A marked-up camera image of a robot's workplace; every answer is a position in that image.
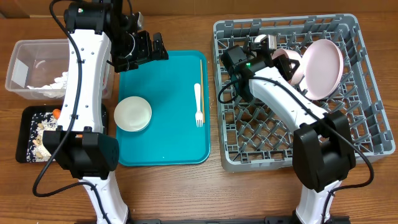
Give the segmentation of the white paper cup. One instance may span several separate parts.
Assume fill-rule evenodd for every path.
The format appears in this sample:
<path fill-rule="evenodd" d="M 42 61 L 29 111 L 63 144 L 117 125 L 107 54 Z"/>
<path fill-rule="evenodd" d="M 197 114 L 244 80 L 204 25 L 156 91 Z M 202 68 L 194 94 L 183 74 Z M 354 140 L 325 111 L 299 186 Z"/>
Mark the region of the white paper cup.
<path fill-rule="evenodd" d="M 266 34 L 258 35 L 258 36 L 254 39 L 254 43 L 255 43 L 255 44 L 262 44 L 262 45 L 267 44 L 267 43 L 268 43 L 268 35 L 266 35 Z"/>

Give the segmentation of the large white plate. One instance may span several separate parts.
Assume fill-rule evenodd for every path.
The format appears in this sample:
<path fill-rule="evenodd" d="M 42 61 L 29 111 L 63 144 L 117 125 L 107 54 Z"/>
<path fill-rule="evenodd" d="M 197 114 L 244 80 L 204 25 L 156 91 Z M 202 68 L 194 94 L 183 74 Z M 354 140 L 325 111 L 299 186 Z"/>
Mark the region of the large white plate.
<path fill-rule="evenodd" d="M 341 50 L 332 41 L 320 39 L 312 43 L 302 57 L 304 78 L 300 82 L 305 97 L 320 100 L 331 95 L 343 74 Z"/>

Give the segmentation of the wooden chopstick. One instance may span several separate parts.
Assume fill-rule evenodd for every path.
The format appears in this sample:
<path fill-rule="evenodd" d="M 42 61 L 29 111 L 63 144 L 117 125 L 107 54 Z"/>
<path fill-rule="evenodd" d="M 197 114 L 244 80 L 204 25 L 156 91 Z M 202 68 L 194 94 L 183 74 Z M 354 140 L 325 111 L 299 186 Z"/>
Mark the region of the wooden chopstick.
<path fill-rule="evenodd" d="M 204 102 L 204 79 L 203 79 L 203 61 L 200 60 L 200 75 L 201 75 L 201 112 L 203 114 L 202 123 L 205 123 L 205 102 Z"/>

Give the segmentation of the white bowl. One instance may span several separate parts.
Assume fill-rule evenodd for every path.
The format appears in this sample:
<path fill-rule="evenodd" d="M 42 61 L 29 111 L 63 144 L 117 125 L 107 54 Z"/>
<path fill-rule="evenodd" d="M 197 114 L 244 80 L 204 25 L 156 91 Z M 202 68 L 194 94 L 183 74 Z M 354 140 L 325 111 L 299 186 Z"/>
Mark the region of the white bowl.
<path fill-rule="evenodd" d="M 116 125 L 127 132 L 142 131 L 149 125 L 151 117 L 150 104 L 139 96 L 130 96 L 121 100 L 114 110 Z"/>

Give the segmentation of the white plastic fork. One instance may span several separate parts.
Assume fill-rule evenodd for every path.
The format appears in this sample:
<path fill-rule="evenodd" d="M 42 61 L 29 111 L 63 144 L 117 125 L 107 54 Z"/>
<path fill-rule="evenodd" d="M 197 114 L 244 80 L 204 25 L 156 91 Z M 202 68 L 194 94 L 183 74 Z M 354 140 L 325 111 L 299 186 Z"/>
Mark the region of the white plastic fork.
<path fill-rule="evenodd" d="M 203 126 L 203 113 L 201 112 L 201 85 L 199 83 L 194 84 L 195 102 L 196 102 L 196 113 L 195 121 L 197 127 Z"/>

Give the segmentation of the white napkin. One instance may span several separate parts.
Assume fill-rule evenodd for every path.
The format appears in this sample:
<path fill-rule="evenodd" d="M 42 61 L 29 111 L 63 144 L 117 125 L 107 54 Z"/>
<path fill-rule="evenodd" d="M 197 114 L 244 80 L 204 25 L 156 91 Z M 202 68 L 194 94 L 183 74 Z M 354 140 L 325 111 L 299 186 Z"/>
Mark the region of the white napkin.
<path fill-rule="evenodd" d="M 67 88 L 68 72 L 63 72 L 61 77 L 54 78 L 54 82 L 42 87 L 27 86 L 30 90 L 38 90 L 48 98 L 62 98 Z"/>

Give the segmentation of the orange carrot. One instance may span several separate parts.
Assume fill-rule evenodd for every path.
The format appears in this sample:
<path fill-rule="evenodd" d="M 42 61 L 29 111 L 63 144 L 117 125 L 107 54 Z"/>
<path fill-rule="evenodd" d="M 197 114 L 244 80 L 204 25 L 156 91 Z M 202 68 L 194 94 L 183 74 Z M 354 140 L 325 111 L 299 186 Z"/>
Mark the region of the orange carrot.
<path fill-rule="evenodd" d="M 53 114 L 53 116 L 54 116 L 55 119 L 59 119 L 60 113 L 61 113 L 61 110 L 60 110 L 60 109 L 54 109 L 54 110 L 52 111 L 52 114 Z"/>

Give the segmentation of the peanuts and rice leftovers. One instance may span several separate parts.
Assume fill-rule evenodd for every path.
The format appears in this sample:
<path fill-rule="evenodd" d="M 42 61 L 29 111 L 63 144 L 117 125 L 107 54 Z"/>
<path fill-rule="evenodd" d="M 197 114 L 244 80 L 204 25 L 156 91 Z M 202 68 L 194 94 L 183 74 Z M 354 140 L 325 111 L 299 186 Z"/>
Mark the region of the peanuts and rice leftovers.
<path fill-rule="evenodd" d="M 34 113 L 30 121 L 29 140 L 26 152 L 27 162 L 47 162 L 51 153 L 43 144 L 44 131 L 54 131 L 57 128 L 59 114 L 53 112 Z"/>

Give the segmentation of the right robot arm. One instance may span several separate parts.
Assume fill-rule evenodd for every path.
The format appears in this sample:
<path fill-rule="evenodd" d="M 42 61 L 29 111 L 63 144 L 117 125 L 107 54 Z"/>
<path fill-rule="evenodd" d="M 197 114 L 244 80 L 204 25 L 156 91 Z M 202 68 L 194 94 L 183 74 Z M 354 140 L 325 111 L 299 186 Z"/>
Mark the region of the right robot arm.
<path fill-rule="evenodd" d="M 221 56 L 230 86 L 244 100 L 265 103 L 293 134 L 292 165 L 302 183 L 299 205 L 287 223 L 348 223 L 330 207 L 336 191 L 356 165 L 349 121 L 328 112 L 316 100 L 336 90 L 343 56 L 332 41 L 320 39 L 292 58 L 266 41 L 252 50 L 235 45 Z"/>

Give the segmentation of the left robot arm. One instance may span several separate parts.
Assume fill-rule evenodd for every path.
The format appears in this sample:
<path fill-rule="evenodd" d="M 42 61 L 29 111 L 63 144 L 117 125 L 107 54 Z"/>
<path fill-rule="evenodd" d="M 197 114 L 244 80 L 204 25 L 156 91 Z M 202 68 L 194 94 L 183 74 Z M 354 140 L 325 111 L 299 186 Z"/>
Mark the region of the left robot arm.
<path fill-rule="evenodd" d="M 139 14 L 124 14 L 115 0 L 72 1 L 58 25 L 69 43 L 67 88 L 57 128 L 42 142 L 50 160 L 85 188 L 98 223 L 131 223 L 116 181 L 119 144 L 103 126 L 104 76 L 108 66 L 127 72 L 168 59 L 162 36 L 149 35 Z"/>

